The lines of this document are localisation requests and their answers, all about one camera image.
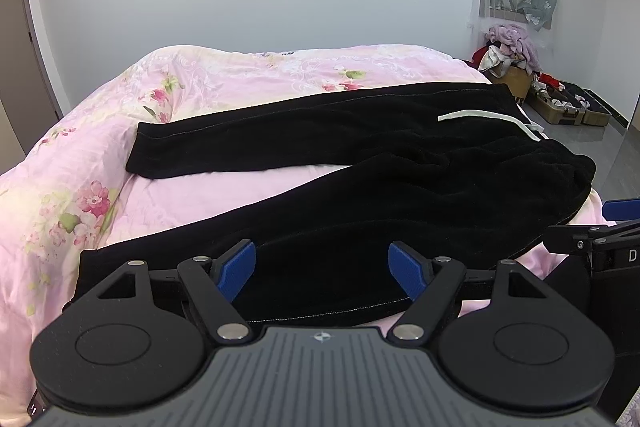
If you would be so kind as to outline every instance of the pink floral bedding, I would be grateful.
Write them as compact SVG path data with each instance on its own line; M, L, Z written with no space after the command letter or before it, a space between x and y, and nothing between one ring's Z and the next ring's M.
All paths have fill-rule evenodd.
M174 46L152 52L97 89L23 163L0 176L0 424L28 421L31 341L73 295L84 248L214 216L341 168L138 178L124 169L138 122L411 82L487 80L463 62L419 46L283 54ZM574 222L604 223L600 207L592 192ZM544 277L561 259L538 246L521 261Z

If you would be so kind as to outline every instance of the tiled floor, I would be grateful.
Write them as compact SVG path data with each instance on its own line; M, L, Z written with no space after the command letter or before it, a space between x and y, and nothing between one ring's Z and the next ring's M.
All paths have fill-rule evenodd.
M593 159L597 167L593 188L602 201L640 197L640 132L634 127L625 130L613 118L606 127L553 125L528 105L522 108L549 138Z

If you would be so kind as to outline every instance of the bedspread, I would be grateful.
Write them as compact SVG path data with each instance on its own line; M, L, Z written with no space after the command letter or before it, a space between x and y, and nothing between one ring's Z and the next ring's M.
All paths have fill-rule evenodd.
M164 123L320 92L436 81L487 79L420 46L281 54L173 46L152 52L97 89L24 162L0 176L0 424L28 421L31 341L73 295L84 248L220 214L339 168L132 177L125 163L138 122ZM594 192L574 222L604 223ZM522 261L544 277L561 259L538 246Z

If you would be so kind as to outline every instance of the baseboard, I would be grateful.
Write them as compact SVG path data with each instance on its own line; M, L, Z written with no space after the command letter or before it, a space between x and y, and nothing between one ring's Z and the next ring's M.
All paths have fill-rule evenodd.
M615 118L620 125L624 126L625 129L629 127L629 121L624 116L622 116L618 111L616 111L613 107L611 107L607 102L601 99L601 97L595 94L591 89L585 88L584 90L588 92L593 98L598 100L598 102L600 102L604 107L609 109L611 116L613 116L613 118Z

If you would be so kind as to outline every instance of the silver screw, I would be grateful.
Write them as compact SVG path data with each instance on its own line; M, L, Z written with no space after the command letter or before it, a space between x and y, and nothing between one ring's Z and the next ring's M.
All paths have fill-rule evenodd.
M223 324L218 328L218 336L228 341L239 341L249 334L249 328L244 324Z
M424 335L424 330L416 324L400 324L394 328L394 336L401 341L416 341Z

